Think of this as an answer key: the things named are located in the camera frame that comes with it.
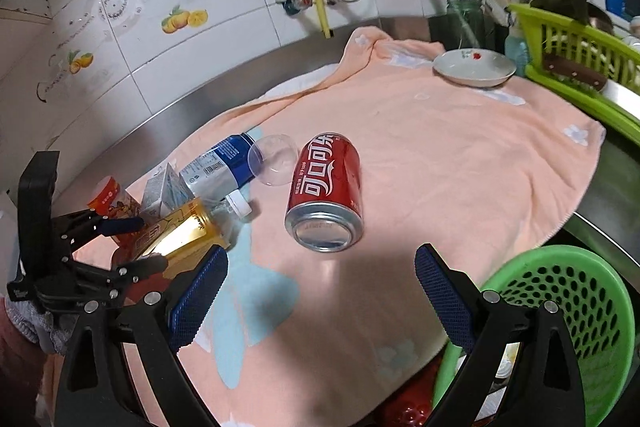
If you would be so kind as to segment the left gloved hand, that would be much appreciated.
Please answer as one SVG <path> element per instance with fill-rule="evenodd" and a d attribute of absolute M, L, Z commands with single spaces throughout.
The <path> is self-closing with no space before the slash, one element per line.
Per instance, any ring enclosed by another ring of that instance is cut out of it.
<path fill-rule="evenodd" d="M 6 314 L 13 326 L 47 355 L 65 355 L 67 343 L 77 323 L 74 314 L 56 315 L 39 311 L 31 301 L 4 300 Z"/>

